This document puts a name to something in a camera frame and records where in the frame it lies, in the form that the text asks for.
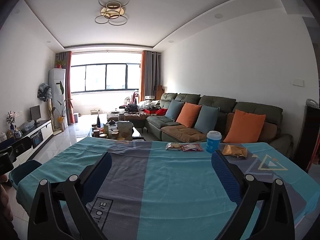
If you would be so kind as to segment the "person's left hand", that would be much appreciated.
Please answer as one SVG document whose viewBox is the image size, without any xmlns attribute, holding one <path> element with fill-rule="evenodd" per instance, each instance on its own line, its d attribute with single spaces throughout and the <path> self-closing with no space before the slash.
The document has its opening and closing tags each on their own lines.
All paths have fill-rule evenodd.
<svg viewBox="0 0 320 240">
<path fill-rule="evenodd" d="M 3 214 L 8 221 L 10 222 L 13 221 L 13 214 L 12 214 L 12 210 L 9 202 L 9 196 L 2 185 L 1 185 L 1 214 Z"/>
</svg>

